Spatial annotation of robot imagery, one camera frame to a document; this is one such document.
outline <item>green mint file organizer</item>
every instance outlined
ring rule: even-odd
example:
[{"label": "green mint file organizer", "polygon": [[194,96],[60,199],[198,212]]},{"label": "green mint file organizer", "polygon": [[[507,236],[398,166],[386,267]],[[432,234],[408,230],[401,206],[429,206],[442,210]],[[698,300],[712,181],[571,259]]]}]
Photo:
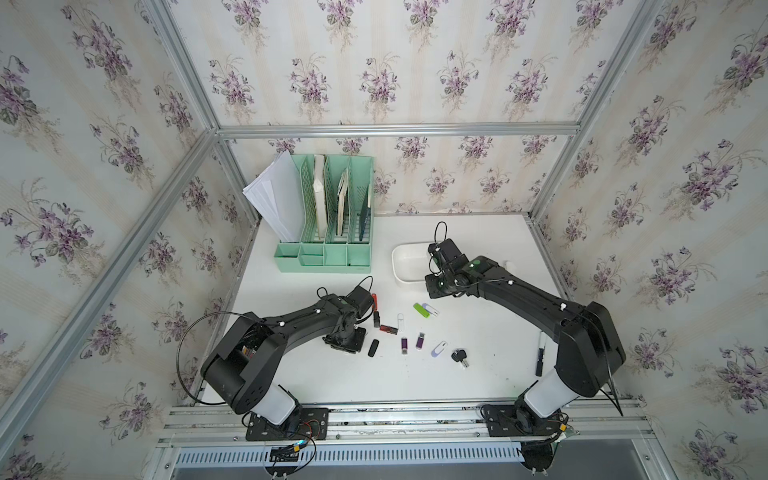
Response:
[{"label": "green mint file organizer", "polygon": [[[324,238],[317,233],[315,192],[315,155],[291,155],[301,177],[304,199],[304,228],[299,243],[277,244],[275,263],[284,273],[371,273],[373,241],[373,198],[371,212],[362,237],[360,210],[367,204],[367,193],[373,196],[373,157],[326,155],[325,190],[328,229]],[[349,168],[349,188],[344,211],[339,212],[339,182]],[[336,220],[343,215],[343,231],[336,235]]]}]

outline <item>ventilation grille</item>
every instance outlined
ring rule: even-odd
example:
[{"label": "ventilation grille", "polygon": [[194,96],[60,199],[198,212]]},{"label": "ventilation grille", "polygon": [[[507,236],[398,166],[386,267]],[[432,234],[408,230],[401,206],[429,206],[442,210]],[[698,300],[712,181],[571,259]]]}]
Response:
[{"label": "ventilation grille", "polygon": [[[247,467],[272,465],[271,447],[195,447],[181,449],[177,468]],[[303,465],[312,457],[309,445],[299,453]],[[424,465],[445,463],[522,462],[519,442],[414,443],[390,445],[318,445],[313,465]]]}]

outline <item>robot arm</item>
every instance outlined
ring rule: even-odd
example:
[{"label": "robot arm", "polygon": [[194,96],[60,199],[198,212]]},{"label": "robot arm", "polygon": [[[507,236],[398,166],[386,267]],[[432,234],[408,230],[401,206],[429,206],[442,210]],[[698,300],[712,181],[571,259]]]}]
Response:
[{"label": "robot arm", "polygon": [[453,240],[432,243],[429,253],[440,269],[425,277],[431,298],[477,296],[491,300],[536,325],[558,344],[554,370],[515,403],[517,427],[535,434],[547,417],[578,396],[592,397],[625,361],[608,311],[546,293],[487,257],[471,262]]},{"label": "robot arm", "polygon": [[361,286],[346,296],[328,294],[312,306],[282,316],[259,318],[253,312],[238,317],[203,363],[209,385],[237,414],[248,411],[282,424],[296,400],[272,384],[283,355],[318,336],[334,349],[356,353],[366,330],[356,320],[373,304]]}]

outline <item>gray floor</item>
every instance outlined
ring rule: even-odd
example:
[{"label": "gray floor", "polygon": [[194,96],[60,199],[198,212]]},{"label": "gray floor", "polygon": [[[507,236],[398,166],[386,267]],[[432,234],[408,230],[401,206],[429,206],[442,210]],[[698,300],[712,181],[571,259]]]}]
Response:
[{"label": "gray floor", "polygon": [[[629,440],[563,442],[546,480],[646,480]],[[263,468],[184,468],[175,480],[267,480]],[[531,473],[517,463],[452,465],[312,467],[291,475],[291,480],[465,480],[475,478],[523,479]]]}]

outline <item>floral wallpaper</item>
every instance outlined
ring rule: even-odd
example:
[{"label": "floral wallpaper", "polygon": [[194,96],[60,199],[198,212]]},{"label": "floral wallpaper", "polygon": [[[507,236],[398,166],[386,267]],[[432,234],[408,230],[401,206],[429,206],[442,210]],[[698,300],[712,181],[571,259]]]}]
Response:
[{"label": "floral wallpaper", "polygon": [[230,144],[248,181],[283,151],[366,155],[376,159],[376,213],[470,214],[530,210],[565,136],[282,138]]},{"label": "floral wallpaper", "polygon": [[667,0],[539,223],[680,478],[768,467],[767,61],[765,2]]},{"label": "floral wallpaper", "polygon": [[[4,402],[203,129],[141,2],[2,2],[0,68]],[[164,409],[183,400],[177,331],[223,308],[248,250],[236,194],[208,158],[2,478],[141,475]],[[210,328],[185,341],[185,382]]]},{"label": "floral wallpaper", "polygon": [[222,125],[574,120],[637,4],[169,2]]},{"label": "floral wallpaper", "polygon": [[[209,205],[210,221],[200,221],[197,210],[189,208],[186,191],[180,195],[28,427],[27,435],[37,440],[33,445],[22,441],[5,466],[7,477],[13,478],[17,472],[26,475],[31,468],[43,470],[29,478],[51,478],[45,476],[45,468],[59,468],[73,477],[109,478],[117,472],[141,476],[154,433],[163,427],[165,409],[185,399],[174,367],[181,335],[199,316],[223,309],[243,252],[249,247],[245,212],[224,202],[214,206],[209,200],[234,195],[215,157],[204,162],[190,185],[196,189],[195,196]],[[0,333],[0,348],[13,345],[12,341],[24,345],[15,325],[9,327],[4,326]],[[186,385],[194,381],[213,327],[213,321],[202,322],[184,340],[180,366]],[[5,381],[13,375],[19,368],[15,362],[24,353],[18,347],[2,350],[0,378]],[[62,443],[63,432],[76,435],[78,442]],[[52,460],[42,462],[41,467],[33,465],[34,459],[22,465],[30,455],[48,455]],[[104,461],[94,462],[93,458]]]}]

